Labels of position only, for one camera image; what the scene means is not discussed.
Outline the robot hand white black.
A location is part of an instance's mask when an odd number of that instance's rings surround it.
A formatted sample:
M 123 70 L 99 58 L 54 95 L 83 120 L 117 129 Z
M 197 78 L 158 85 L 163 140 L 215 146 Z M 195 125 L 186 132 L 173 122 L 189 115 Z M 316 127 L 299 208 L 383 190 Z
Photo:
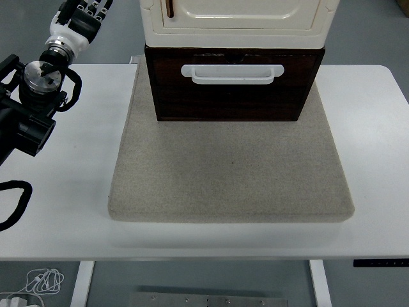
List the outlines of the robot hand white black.
M 86 50 L 97 36 L 113 2 L 65 1 L 50 23 L 48 51 L 75 58 Z

